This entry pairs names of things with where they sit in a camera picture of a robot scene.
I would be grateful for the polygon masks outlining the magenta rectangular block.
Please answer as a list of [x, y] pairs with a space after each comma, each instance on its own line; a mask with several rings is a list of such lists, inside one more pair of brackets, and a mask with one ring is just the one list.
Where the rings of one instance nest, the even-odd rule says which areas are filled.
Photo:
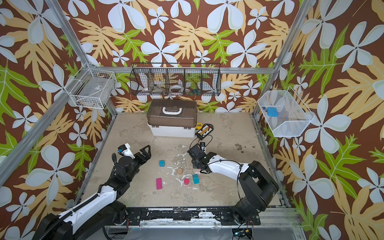
[[156, 179], [156, 188], [157, 190], [161, 190], [163, 188], [163, 182], [161, 178]]

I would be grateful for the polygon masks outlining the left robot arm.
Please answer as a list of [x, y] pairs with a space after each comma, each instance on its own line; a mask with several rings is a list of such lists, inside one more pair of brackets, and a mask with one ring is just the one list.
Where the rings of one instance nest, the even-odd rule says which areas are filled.
[[59, 215], [44, 217], [34, 240], [83, 240], [107, 224], [124, 222], [126, 206], [118, 199], [129, 189], [140, 167], [152, 154], [149, 145], [133, 154], [129, 144], [119, 146], [117, 154], [112, 154], [111, 174], [99, 185], [97, 192]]

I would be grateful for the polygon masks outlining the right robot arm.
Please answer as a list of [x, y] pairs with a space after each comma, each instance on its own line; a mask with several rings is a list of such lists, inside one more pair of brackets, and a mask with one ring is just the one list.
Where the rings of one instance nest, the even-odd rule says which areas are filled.
[[260, 162], [245, 164], [228, 160], [213, 152], [205, 153], [199, 144], [191, 147], [188, 154], [193, 168], [199, 169], [201, 174], [221, 174], [242, 187], [245, 196], [232, 210], [234, 220], [239, 224], [255, 221], [259, 212], [267, 209], [279, 191], [279, 185]]

